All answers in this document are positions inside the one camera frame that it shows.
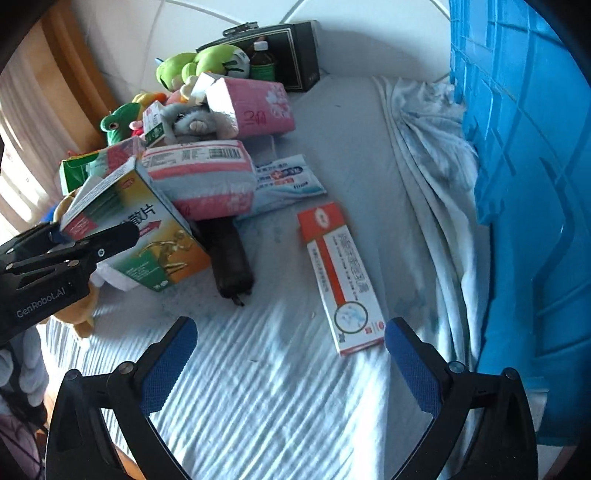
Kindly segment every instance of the barcode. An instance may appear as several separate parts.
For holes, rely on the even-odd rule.
[[[240,158],[240,150],[237,148],[210,148],[209,158]]]

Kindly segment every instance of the blue gripper pad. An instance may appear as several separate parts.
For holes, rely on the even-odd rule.
[[[164,407],[166,399],[197,345],[197,326],[194,320],[181,317],[179,321],[184,321],[184,324],[141,384],[142,398],[139,407],[146,416]]]
[[[384,334],[386,348],[396,360],[418,406],[423,412],[433,415],[435,419],[442,406],[439,382],[396,322],[396,320],[390,320],[386,324]]]

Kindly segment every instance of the brown bottle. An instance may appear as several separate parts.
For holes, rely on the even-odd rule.
[[[266,41],[256,41],[255,54],[251,58],[251,79],[275,81],[275,57],[269,52]]]

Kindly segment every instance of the red handwritten number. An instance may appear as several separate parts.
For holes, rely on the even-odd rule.
[[[244,120],[246,120],[247,125],[254,125],[256,123],[254,118],[255,112],[253,112],[252,110],[247,110],[246,112],[244,112]]]
[[[265,116],[265,112],[259,110],[256,113],[256,124],[257,125],[266,125],[267,124],[267,117]]]
[[[259,110],[258,112],[254,112],[252,110],[245,111],[244,120],[247,125],[267,124],[267,117],[265,116],[265,112],[263,110]]]

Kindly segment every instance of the red and white medicine box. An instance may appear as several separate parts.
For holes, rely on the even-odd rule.
[[[340,355],[384,341],[384,317],[336,203],[298,214]]]

